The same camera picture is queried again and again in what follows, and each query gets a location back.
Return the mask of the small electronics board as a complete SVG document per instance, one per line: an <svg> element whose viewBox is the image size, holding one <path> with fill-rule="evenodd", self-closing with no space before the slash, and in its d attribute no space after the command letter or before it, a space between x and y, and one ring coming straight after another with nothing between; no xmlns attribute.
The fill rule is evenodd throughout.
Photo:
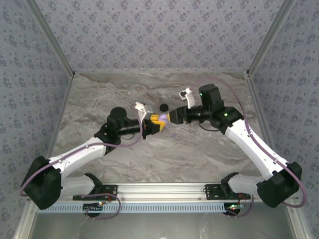
<svg viewBox="0 0 319 239"><path fill-rule="evenodd" d="M241 208L242 208L242 205L241 204L233 204L233 203L224 203L224 207L226 210L226 212L224 213L225 215L235 217L235 216L239 215Z"/></svg>
<svg viewBox="0 0 319 239"><path fill-rule="evenodd" d="M101 212L103 210L103 205L99 203L85 203L82 206L82 211L84 212Z"/></svg>

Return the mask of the grey metal panel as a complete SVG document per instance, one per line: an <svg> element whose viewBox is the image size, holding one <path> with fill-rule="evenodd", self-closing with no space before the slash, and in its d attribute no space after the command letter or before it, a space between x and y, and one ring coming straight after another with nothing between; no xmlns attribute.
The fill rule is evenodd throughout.
<svg viewBox="0 0 319 239"><path fill-rule="evenodd" d="M106 221L83 214L39 214L28 239L297 239L286 216L122 214Z"/></svg>

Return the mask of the aluminium table end rail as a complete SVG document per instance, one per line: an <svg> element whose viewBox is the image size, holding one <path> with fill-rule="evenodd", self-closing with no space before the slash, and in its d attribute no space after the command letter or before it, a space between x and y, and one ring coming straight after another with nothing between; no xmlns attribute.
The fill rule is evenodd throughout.
<svg viewBox="0 0 319 239"><path fill-rule="evenodd" d="M111 70L111 71L75 71L75 74L124 74L124 73L243 73L247 74L247 70Z"/></svg>

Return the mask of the aluminium table side rail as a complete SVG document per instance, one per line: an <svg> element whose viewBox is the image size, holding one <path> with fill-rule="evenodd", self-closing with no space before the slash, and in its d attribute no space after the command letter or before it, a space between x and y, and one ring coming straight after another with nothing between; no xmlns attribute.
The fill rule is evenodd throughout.
<svg viewBox="0 0 319 239"><path fill-rule="evenodd" d="M248 135L253 138L249 140L247 155L256 165L264 180L269 180L275 173L279 173L283 170L278 163L281 162L282 164L285 164L287 161L273 150L274 144L267 128L256 88L248 75L245 75L245 80L259 124L259 131L255 132L251 129L251 132L248 133Z"/></svg>

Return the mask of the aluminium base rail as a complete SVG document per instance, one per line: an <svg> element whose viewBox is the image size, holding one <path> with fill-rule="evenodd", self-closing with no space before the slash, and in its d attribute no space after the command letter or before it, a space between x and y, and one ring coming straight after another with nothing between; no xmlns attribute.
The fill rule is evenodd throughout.
<svg viewBox="0 0 319 239"><path fill-rule="evenodd" d="M148 202L196 202L207 201L203 192L206 184L219 183L112 183L118 185L117 197L122 202L130 203L148 203ZM95 185L92 182L68 182L63 186L57 199L44 202L52 205L55 202L63 200L73 200L73 196L79 195L89 197L88 195ZM237 200L215 200L215 201L237 201Z"/></svg>

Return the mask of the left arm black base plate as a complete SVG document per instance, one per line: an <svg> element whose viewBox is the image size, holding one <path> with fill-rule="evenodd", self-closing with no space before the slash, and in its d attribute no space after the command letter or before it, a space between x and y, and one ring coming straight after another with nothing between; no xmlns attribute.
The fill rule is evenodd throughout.
<svg viewBox="0 0 319 239"><path fill-rule="evenodd" d="M74 201L115 201L116 199L111 196L107 196L106 194L117 195L118 192L118 185L116 184L101 184L95 185L93 190L88 194L89 197L83 196L73 196Z"/></svg>

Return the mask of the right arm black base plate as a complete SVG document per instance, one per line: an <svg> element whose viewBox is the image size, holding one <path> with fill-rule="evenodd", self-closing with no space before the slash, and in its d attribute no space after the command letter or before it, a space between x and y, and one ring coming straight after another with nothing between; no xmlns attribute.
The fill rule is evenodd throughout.
<svg viewBox="0 0 319 239"><path fill-rule="evenodd" d="M206 184L203 192L207 200L244 200L251 199L249 194L235 193L229 186L222 184Z"/></svg>

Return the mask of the aluminium frame post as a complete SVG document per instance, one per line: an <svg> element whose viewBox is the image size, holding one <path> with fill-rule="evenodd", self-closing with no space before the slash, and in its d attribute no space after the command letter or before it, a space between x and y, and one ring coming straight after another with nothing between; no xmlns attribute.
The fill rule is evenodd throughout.
<svg viewBox="0 0 319 239"><path fill-rule="evenodd" d="M289 13L296 4L296 1L297 0L283 0L276 15L274 16L274 19L272 20L268 31L265 34L265 37L261 42L260 47L258 48L251 64L247 69L248 77L252 78L258 70L280 29L284 25Z"/></svg>
<svg viewBox="0 0 319 239"><path fill-rule="evenodd" d="M27 8L29 9L30 13L32 14L35 22L38 24L42 33L44 34L44 37L46 38L48 44L52 48L54 54L56 55L57 59L62 65L64 71L70 78L72 78L74 76L74 70L72 69L65 53L60 47L57 38L55 37L53 31L51 30L38 4L36 3L35 0L23 0L23 1L25 2Z"/></svg>

